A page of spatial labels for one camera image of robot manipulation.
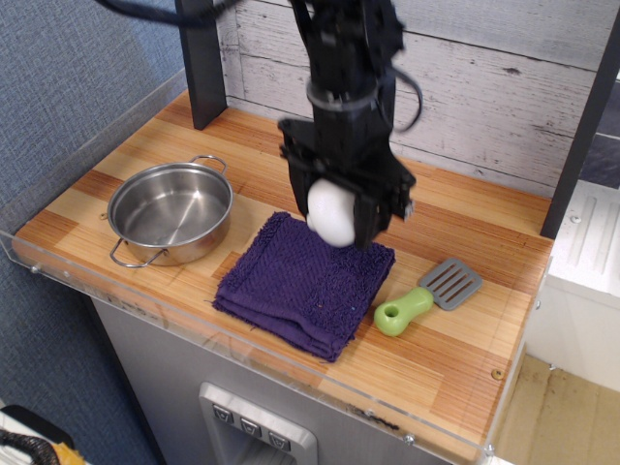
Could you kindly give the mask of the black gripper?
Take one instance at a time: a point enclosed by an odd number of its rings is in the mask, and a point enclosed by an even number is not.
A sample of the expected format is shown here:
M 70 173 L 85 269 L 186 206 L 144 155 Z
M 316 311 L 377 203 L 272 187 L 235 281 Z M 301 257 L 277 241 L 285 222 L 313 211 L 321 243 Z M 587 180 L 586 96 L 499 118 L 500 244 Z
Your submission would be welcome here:
M 410 190 L 415 178 L 390 151 L 394 96 L 381 94 L 351 111 L 314 108 L 312 121 L 283 119 L 282 156 L 297 208 L 308 214 L 309 190 L 322 175 L 361 192 L 355 194 L 355 247 L 368 249 L 393 216 L 414 213 Z

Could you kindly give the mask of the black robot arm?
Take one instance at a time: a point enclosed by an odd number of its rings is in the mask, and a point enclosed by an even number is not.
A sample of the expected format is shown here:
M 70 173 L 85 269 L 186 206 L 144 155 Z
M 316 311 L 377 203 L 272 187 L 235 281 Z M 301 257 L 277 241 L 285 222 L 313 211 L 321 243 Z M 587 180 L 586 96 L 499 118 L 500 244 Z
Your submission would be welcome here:
M 368 248 L 391 217 L 408 218 L 415 177 L 395 158 L 396 82 L 419 85 L 392 65 L 403 25 L 389 1 L 293 1 L 310 65 L 310 121 L 282 119 L 281 155 L 294 198 L 311 226 L 310 193 L 328 181 L 354 199 L 354 244 Z

